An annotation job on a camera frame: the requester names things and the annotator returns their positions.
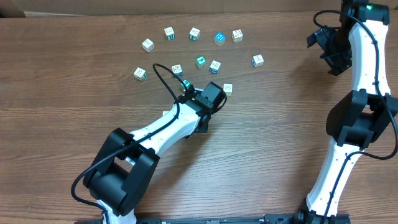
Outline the green number seven block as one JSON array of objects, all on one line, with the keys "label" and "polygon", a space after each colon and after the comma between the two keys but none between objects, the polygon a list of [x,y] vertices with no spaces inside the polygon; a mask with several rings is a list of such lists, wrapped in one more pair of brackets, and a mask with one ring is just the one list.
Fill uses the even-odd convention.
[{"label": "green number seven block", "polygon": [[191,85],[191,83],[190,83],[188,80],[183,80],[183,81],[180,83],[180,89],[181,89],[182,91],[185,91],[186,89],[189,89],[189,88],[190,88],[190,85]]}]

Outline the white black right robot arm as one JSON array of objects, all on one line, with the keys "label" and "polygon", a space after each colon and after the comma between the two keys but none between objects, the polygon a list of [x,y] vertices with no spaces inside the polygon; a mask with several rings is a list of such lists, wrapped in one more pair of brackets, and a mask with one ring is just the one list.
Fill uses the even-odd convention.
[{"label": "white black right robot arm", "polygon": [[390,23],[387,5],[369,1],[342,1],[340,26],[318,25],[307,37],[308,47],[318,44],[329,73],[338,76],[352,69],[351,91],[329,112],[328,152],[313,189],[296,214],[284,223],[349,223],[338,214],[338,202],[355,163],[361,156],[385,161],[388,156],[366,152],[388,125],[397,130],[397,98],[391,95],[385,69],[385,41]]}]

